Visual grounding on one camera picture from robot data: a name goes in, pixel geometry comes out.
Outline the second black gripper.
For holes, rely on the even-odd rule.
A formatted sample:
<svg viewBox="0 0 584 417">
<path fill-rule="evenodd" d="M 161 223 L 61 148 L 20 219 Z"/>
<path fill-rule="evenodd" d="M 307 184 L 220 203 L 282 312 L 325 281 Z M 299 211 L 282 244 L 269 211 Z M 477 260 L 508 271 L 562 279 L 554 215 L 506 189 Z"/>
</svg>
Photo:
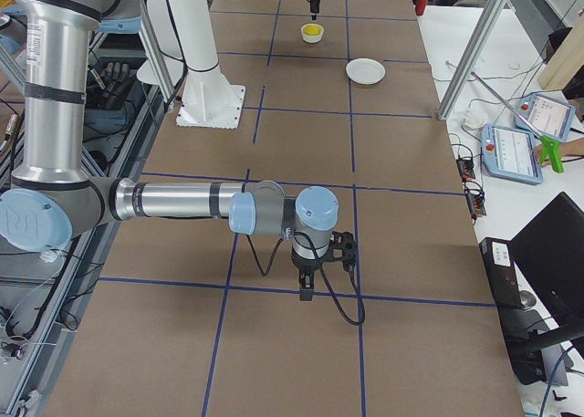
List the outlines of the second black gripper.
<svg viewBox="0 0 584 417">
<path fill-rule="evenodd" d="M 319 258 L 305 258 L 295 250 L 291 253 L 293 265 L 299 273 L 299 300 L 308 301 L 314 296 L 314 274 L 322 265 Z"/>
</svg>

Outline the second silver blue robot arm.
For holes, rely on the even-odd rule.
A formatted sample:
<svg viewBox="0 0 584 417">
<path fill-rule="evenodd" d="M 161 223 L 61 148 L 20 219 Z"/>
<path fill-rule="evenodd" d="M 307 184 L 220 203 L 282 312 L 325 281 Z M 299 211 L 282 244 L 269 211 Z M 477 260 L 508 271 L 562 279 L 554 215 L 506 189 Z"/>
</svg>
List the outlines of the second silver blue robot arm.
<svg viewBox="0 0 584 417">
<path fill-rule="evenodd" d="M 27 18 L 24 159 L 1 196 L 1 234 L 29 252 L 133 217 L 225 219 L 244 235 L 291 240 L 299 295 L 332 259 L 339 204 L 311 186 L 286 196 L 275 182 L 151 183 L 91 177 L 81 168 L 89 35 L 136 33 L 141 0 L 16 0 Z"/>
</svg>

